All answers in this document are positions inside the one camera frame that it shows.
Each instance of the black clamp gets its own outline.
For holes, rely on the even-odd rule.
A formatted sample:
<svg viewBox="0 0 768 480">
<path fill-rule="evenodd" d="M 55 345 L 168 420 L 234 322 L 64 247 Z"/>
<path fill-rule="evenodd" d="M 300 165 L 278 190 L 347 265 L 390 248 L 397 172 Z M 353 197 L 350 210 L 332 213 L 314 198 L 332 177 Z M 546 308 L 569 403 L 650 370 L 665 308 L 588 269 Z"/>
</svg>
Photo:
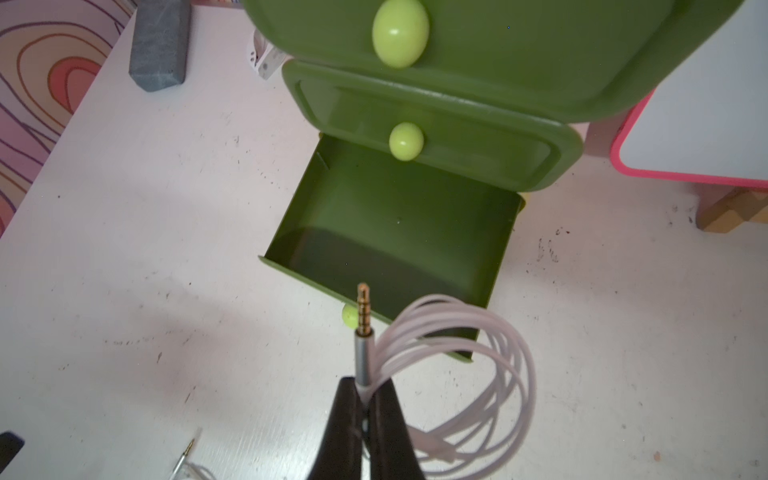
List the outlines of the black clamp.
<svg viewBox="0 0 768 480">
<path fill-rule="evenodd" d="M 373 394 L 367 412 L 354 377 L 339 381 L 323 443 L 307 480 L 360 480 L 363 442 L 370 452 L 371 480 L 424 480 L 391 379 Z"/>
</svg>

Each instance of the green plastic drawer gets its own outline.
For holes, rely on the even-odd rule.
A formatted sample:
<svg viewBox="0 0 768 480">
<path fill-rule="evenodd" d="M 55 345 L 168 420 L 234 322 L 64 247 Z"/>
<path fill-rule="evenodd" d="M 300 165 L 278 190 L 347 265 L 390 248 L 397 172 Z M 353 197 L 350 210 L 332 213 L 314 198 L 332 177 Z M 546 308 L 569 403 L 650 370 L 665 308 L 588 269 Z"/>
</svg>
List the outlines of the green plastic drawer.
<svg viewBox="0 0 768 480">
<path fill-rule="evenodd" d="M 392 129 L 412 122 L 425 135 L 415 161 L 506 190 L 547 187 L 583 149 L 565 124 L 463 98 L 295 60 L 283 77 L 321 131 L 389 153 Z"/>
<path fill-rule="evenodd" d="M 243 0 L 296 58 L 564 123 L 636 104 L 741 0 L 421 0 L 429 39 L 409 68 L 373 50 L 382 0 Z"/>
<path fill-rule="evenodd" d="M 523 205 L 508 190 L 324 135 L 262 260 L 347 303 L 367 282 L 387 322 L 429 293 L 485 307 Z"/>
</svg>

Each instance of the white cable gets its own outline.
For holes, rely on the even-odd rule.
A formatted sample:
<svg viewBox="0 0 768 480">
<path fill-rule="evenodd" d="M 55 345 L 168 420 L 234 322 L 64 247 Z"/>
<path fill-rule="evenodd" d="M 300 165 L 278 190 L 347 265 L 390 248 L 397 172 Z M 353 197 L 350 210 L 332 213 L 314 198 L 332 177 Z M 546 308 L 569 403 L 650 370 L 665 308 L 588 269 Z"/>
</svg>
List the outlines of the white cable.
<svg viewBox="0 0 768 480">
<path fill-rule="evenodd" d="M 484 331 L 490 346 L 451 336 L 423 338 L 458 327 Z M 477 480 L 499 470 L 518 451 L 531 426 L 536 401 L 531 352 L 520 333 L 500 316 L 452 296 L 423 296 L 408 305 L 376 340 L 370 356 L 371 385 L 361 387 L 359 394 L 363 404 L 368 405 L 373 393 L 396 373 L 429 356 L 456 351 L 472 351 L 492 359 L 496 367 L 493 380 L 474 402 L 442 425 L 429 432 L 408 428 L 414 449 L 426 454 L 419 457 L 420 462 L 461 462 L 444 471 L 424 472 L 427 476 L 453 476 L 480 458 L 495 457 L 476 472 L 453 476 L 457 480 Z M 515 391 L 520 395 L 515 424 L 503 439 L 489 445 L 499 427 L 498 411 Z M 447 440 L 456 436 L 454 442 Z M 482 439 L 480 446 L 464 452 L 462 447 L 475 438 Z"/>
</svg>

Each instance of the gray stone block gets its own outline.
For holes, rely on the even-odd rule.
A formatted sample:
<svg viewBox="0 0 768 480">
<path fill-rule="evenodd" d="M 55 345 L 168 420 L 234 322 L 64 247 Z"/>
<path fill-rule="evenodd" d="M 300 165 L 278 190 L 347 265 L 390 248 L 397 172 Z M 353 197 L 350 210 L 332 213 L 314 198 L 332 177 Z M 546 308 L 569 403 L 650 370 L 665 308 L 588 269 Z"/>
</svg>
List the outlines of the gray stone block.
<svg viewBox="0 0 768 480">
<path fill-rule="evenodd" d="M 128 74 L 145 91 L 184 83 L 191 11 L 190 0 L 139 2 Z"/>
</svg>

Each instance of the round green knob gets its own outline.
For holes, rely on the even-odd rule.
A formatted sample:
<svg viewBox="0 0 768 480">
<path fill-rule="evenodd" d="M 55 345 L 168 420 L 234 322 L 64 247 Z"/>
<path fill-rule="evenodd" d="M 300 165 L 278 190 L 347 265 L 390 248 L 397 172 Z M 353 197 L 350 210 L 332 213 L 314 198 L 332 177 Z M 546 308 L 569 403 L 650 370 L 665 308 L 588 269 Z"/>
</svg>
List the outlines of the round green knob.
<svg viewBox="0 0 768 480">
<path fill-rule="evenodd" d="M 373 19 L 373 49 L 392 68 L 413 65 L 428 38 L 429 17 L 419 0 L 386 0 Z"/>
<path fill-rule="evenodd" d="M 357 328 L 357 308 L 351 305 L 344 305 L 341 309 L 341 319 L 344 320 L 344 325 L 351 329 Z"/>
<path fill-rule="evenodd" d="M 401 123 L 389 134 L 389 151 L 398 160 L 413 160 L 422 153 L 422 148 L 424 148 L 424 134 L 419 127 L 410 122 Z"/>
</svg>

